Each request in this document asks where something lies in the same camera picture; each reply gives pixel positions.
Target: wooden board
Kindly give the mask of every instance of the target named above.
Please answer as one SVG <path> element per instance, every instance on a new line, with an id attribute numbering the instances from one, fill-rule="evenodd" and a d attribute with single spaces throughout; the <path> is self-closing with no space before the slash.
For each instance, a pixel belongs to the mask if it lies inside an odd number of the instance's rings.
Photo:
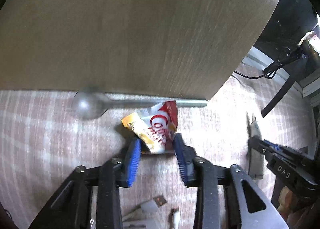
<path id="1" fill-rule="evenodd" d="M 0 89 L 210 99 L 278 0 L 7 0 Z"/>

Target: metal screw head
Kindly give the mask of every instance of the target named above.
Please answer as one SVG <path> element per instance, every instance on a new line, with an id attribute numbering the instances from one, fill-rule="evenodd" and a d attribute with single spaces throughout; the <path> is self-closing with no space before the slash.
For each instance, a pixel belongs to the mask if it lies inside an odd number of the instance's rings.
<path id="1" fill-rule="evenodd" d="M 121 159 L 120 158 L 113 158 L 112 161 L 111 161 L 113 164 L 120 164 L 121 163 Z"/>
<path id="2" fill-rule="evenodd" d="M 204 163 L 204 158 L 202 157 L 195 157 L 195 161 L 198 163 Z"/>
<path id="3" fill-rule="evenodd" d="M 235 170 L 236 172 L 239 172 L 239 171 L 241 170 L 238 165 L 232 165 L 232 167 L 234 168 L 234 170 Z"/>
<path id="4" fill-rule="evenodd" d="M 85 171 L 85 166 L 77 166 L 77 167 L 76 167 L 76 171 L 77 171 L 78 173 L 84 172 L 84 171 Z"/>

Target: metal spoon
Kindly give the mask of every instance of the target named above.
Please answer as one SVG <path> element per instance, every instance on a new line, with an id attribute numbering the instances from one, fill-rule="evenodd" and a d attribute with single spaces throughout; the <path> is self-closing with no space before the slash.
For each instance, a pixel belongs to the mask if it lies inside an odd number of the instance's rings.
<path id="1" fill-rule="evenodd" d="M 85 88 L 76 93 L 73 98 L 72 108 L 77 116 L 82 119 L 96 119 L 111 108 L 147 108 L 166 100 L 170 99 L 111 100 L 97 88 Z M 208 104 L 206 100 L 175 100 L 177 107 L 205 107 Z"/>

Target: wooden panel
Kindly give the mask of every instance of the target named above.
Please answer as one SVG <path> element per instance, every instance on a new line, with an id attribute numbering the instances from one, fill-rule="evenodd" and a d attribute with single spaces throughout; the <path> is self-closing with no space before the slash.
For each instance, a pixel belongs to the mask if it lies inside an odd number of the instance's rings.
<path id="1" fill-rule="evenodd" d="M 210 99 L 278 0 L 7 0 L 0 88 Z"/>

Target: checkered cloth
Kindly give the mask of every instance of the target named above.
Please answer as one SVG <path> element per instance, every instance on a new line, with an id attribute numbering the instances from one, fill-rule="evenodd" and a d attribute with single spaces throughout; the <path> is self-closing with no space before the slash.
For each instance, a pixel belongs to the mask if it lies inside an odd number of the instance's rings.
<path id="1" fill-rule="evenodd" d="M 238 71 L 251 76 L 260 74 L 244 65 Z M 261 117 L 261 109 L 279 88 L 273 80 L 232 75 L 206 108 L 179 109 L 178 131 L 199 156 L 216 165 L 239 164 L 246 170 L 246 115 L 255 114 L 263 137 L 273 143 L 294 148 L 312 143 L 311 107 L 301 96 L 289 91 L 274 110 Z M 28 228 L 77 165 L 90 168 L 103 164 L 133 136 L 121 124 L 121 118 L 133 109 L 110 109 L 99 119 L 83 121 L 71 111 L 74 95 L 60 91 L 0 91 L 0 201 L 20 229 Z M 274 181 L 275 176 L 265 168 L 264 179 L 258 185 L 269 198 Z M 224 221 L 221 187 L 219 192 Z M 122 213 L 161 194 L 168 203 L 144 218 L 156 217 L 163 228 L 169 228 L 170 210 L 180 207 L 180 228 L 192 228 L 196 188 L 183 186 L 174 156 L 142 158 L 134 185 L 120 190 Z"/>

